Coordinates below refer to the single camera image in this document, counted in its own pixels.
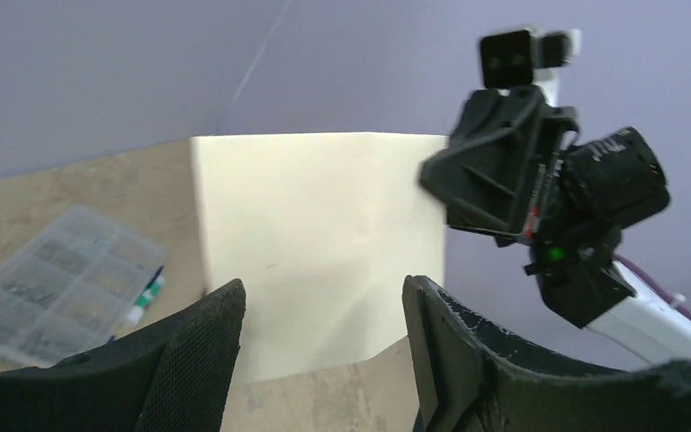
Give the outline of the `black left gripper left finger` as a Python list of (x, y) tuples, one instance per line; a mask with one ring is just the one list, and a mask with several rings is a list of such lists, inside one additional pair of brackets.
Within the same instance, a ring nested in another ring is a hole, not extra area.
[(57, 366), (52, 431), (217, 431), (246, 291), (234, 279), (191, 306)]

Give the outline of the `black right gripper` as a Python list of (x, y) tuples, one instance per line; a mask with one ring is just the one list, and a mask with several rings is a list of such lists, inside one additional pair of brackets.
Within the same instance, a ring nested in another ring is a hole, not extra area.
[(544, 106), (536, 85), (471, 93), (449, 148), (424, 161), (418, 176), (445, 206), (449, 226), (496, 236), (499, 248), (539, 238), (564, 135), (576, 132), (576, 140), (580, 134), (574, 106)]

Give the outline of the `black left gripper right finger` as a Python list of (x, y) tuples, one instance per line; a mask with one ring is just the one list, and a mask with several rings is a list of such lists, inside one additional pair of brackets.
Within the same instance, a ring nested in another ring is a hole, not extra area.
[(611, 369), (538, 346), (461, 305), (426, 276), (402, 301), (423, 431), (613, 431)]

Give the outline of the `pink lined letter paper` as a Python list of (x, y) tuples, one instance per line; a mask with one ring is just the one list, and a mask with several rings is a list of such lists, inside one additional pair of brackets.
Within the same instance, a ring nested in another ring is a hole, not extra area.
[(206, 287), (243, 282), (239, 384), (370, 359), (405, 337), (408, 275), (444, 278), (445, 213), (417, 185), (440, 135), (190, 141)]

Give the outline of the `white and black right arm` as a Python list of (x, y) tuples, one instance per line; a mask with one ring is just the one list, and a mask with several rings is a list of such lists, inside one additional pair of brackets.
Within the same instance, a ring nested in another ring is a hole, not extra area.
[(691, 358), (691, 314), (616, 252), (669, 206), (660, 162), (634, 128), (564, 142), (579, 133), (577, 111), (537, 86), (476, 91), (418, 181), (450, 228), (526, 247), (525, 272), (564, 320), (651, 364)]

